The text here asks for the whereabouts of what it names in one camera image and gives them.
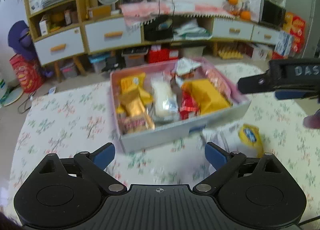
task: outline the cabinet leg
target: cabinet leg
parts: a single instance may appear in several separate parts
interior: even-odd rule
[[[84,67],[82,66],[81,62],[79,61],[78,57],[73,57],[73,62],[76,64],[78,70],[80,71],[81,75],[86,76],[87,73],[84,70]]]
[[[59,65],[58,65],[57,61],[54,63],[54,70],[56,72],[57,80],[60,83],[61,82],[61,73],[60,73],[60,69],[59,69]]]
[[[214,57],[218,56],[218,42],[213,43],[213,56]]]

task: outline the white drawer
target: white drawer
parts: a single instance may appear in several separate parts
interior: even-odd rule
[[[110,19],[85,26],[89,51],[141,43],[141,28],[129,28],[123,18]]]
[[[279,38],[279,32],[273,29],[263,28],[255,25],[253,28],[252,41],[268,44],[276,44]]]
[[[35,47],[41,65],[84,52],[79,27],[37,41]]]
[[[226,19],[215,19],[213,22],[214,38],[231,38],[250,40],[253,24]]]

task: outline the red canister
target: red canister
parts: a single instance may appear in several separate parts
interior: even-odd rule
[[[22,55],[16,54],[10,59],[10,64],[25,93],[32,93],[42,86],[43,78],[37,60],[28,61]]]

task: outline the metal screw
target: metal screw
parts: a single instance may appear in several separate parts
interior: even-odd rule
[[[109,186],[109,190],[112,192],[119,192],[124,189],[124,186],[120,184],[112,184]]]
[[[211,186],[208,184],[199,184],[196,189],[200,192],[208,192],[211,190]]]

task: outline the open cardboard box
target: open cardboard box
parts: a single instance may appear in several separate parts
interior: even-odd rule
[[[193,60],[201,62],[206,67],[212,68],[219,72],[210,62],[208,62],[203,57],[193,58]],[[119,128],[119,122],[116,114],[116,108],[118,106],[117,96],[120,94],[120,79],[132,75],[137,75],[142,72],[145,72],[148,76],[148,74],[152,73],[173,70],[177,61],[178,60],[159,62],[133,68],[126,68],[111,73],[111,97],[113,111],[115,114],[114,117],[116,130],[125,152],[138,151],[159,144],[172,142],[179,138],[187,137],[191,132],[200,131],[208,125],[219,126],[232,122],[233,120],[240,119],[247,112],[250,105],[250,100],[237,90],[236,85],[234,85],[229,79],[227,79],[219,72],[219,74],[224,78],[231,89],[231,98],[234,101],[233,106],[206,115],[196,116],[187,120],[181,120],[159,126],[156,127],[155,130],[146,130],[143,132],[123,134]]]

